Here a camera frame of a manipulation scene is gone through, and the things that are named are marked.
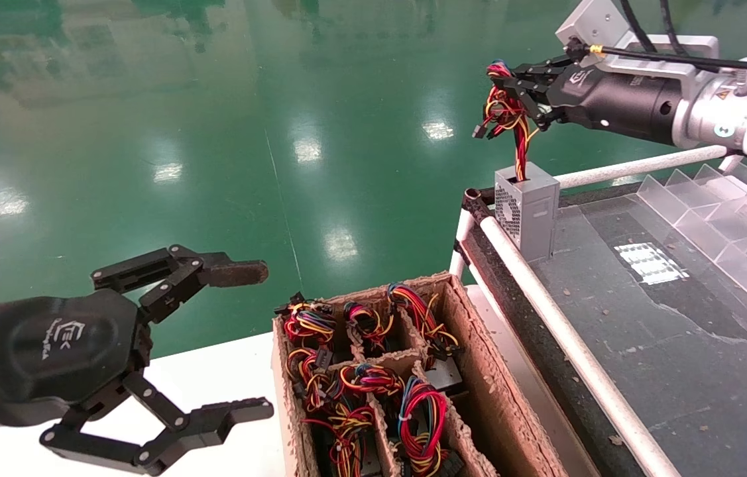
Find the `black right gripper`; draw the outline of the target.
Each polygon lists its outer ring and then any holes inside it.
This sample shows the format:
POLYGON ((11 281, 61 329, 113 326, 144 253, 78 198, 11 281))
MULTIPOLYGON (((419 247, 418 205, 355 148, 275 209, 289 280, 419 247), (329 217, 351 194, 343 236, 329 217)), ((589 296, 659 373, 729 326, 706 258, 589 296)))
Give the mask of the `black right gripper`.
POLYGON ((595 66, 582 68, 567 56, 513 68, 503 66, 509 75, 497 78, 497 87, 550 85, 546 94, 533 89, 510 90, 538 128, 565 120, 655 144, 674 143, 673 122, 682 99, 678 79, 604 72, 595 66))

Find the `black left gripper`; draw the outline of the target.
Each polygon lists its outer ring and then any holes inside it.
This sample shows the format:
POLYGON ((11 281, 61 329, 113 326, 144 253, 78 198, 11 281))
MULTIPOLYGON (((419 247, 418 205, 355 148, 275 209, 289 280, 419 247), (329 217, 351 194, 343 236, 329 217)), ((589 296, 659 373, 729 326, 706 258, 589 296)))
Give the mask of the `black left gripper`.
POLYGON ((204 287, 255 285, 268 277, 263 260, 234 262, 224 252, 173 244, 95 270, 91 280, 101 291, 91 295, 0 303, 0 427, 62 418, 40 436, 50 452, 158 476, 188 452, 221 446, 235 425, 270 419, 275 409, 264 397, 185 413, 142 373, 152 350, 149 323, 162 322, 204 287), (139 308, 122 296, 148 285, 139 308), (134 444, 82 431, 127 398, 162 423, 157 437, 134 444))

